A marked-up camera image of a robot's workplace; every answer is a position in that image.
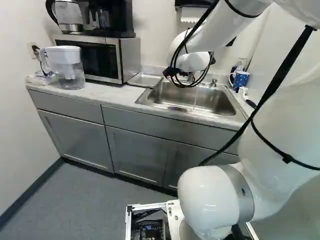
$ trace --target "cabinet door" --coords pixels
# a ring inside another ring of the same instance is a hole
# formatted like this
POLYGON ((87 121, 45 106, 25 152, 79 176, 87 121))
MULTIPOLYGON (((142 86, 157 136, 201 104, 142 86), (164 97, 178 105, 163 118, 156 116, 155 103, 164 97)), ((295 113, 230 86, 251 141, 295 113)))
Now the cabinet door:
MULTIPOLYGON (((177 188, 178 180, 184 171, 196 167, 201 161, 216 152, 178 142, 171 142, 169 148, 170 154, 167 159, 163 180, 164 187, 169 189, 177 188)), ((222 153, 207 165, 235 164, 238 161, 238 156, 222 153)))
POLYGON ((166 168, 167 141, 106 127, 114 171, 161 186, 166 168))
POLYGON ((105 126, 42 110, 38 113, 62 156, 114 172, 105 126))

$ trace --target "electrical outlet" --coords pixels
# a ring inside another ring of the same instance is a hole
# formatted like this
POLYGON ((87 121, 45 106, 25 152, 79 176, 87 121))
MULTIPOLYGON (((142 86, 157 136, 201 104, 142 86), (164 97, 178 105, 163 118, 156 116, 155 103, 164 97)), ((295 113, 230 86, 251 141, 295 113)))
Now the electrical outlet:
POLYGON ((37 46, 38 47, 38 44, 36 42, 27 42, 26 45, 28 47, 29 54, 30 54, 31 58, 32 59, 36 59, 37 55, 35 54, 35 51, 33 50, 32 46, 37 46))

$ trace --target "coffee maker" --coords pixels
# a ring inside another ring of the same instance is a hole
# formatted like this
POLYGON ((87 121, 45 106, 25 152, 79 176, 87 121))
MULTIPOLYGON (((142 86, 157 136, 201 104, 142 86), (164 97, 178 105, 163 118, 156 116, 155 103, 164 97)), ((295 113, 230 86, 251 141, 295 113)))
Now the coffee maker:
POLYGON ((132 0, 78 0, 84 34, 134 38, 132 0))

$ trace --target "drawer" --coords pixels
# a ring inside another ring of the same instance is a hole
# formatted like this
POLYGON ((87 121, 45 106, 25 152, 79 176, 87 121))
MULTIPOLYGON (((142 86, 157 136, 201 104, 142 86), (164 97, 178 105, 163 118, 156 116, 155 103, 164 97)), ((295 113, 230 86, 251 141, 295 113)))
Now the drawer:
POLYGON ((37 109, 104 124, 99 104, 79 101, 34 90, 29 90, 29 93, 37 109))
MULTIPOLYGON (((106 125, 202 148, 219 150, 235 131, 102 106, 106 125)), ((225 152, 237 155, 238 141, 225 152)))

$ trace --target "electric kettle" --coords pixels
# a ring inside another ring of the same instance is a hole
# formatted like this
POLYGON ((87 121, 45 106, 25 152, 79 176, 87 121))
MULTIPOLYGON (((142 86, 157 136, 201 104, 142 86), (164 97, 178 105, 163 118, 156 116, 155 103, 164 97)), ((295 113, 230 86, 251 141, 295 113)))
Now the electric kettle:
POLYGON ((54 72, 62 89, 77 90, 85 86, 86 79, 78 46, 50 46, 39 51, 44 72, 54 72))
POLYGON ((83 32, 84 21, 75 0, 46 0, 46 10, 64 34, 83 32))

